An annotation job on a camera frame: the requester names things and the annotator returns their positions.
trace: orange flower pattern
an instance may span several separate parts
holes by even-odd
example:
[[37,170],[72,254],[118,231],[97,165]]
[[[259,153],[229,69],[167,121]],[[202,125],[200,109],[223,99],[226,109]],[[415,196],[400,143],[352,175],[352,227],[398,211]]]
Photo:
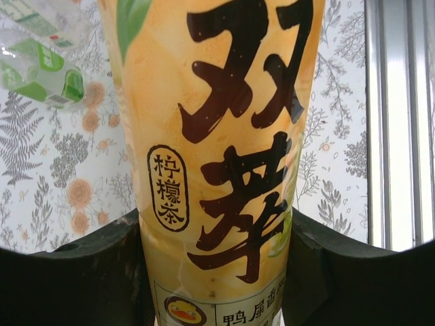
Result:
[[77,211],[71,220],[71,227],[76,234],[83,236],[88,231],[89,219],[84,213]]
[[109,223],[109,215],[103,212],[103,210],[101,210],[101,212],[98,213],[97,219],[99,225],[106,225]]
[[100,117],[95,110],[86,112],[83,118],[83,129],[87,132],[94,132],[100,125]]
[[88,206],[90,197],[90,185],[85,180],[77,179],[68,188],[68,202],[72,207],[82,209]]
[[119,114],[111,114],[109,116],[109,126],[112,128],[118,127],[120,124],[120,115]]
[[94,81],[86,88],[86,98],[84,99],[84,104],[90,110],[96,109],[103,102],[104,96],[104,85]]

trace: green label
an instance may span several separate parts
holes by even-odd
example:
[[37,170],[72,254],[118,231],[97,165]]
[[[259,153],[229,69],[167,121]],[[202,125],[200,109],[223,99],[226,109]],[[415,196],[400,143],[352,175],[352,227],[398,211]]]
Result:
[[40,43],[37,44],[37,49],[41,69],[46,71],[60,71],[63,68],[63,58],[61,56]]
[[69,98],[74,103],[79,102],[84,97],[83,76],[81,73],[70,70],[65,76],[65,87],[62,96]]

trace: plastic bottle in background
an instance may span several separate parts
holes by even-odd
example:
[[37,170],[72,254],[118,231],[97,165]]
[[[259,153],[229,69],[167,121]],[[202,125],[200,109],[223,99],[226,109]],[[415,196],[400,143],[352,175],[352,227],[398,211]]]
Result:
[[103,86],[22,31],[0,31],[0,83],[58,109],[96,107]]
[[61,51],[87,44],[92,30],[73,0],[0,0],[0,12]]

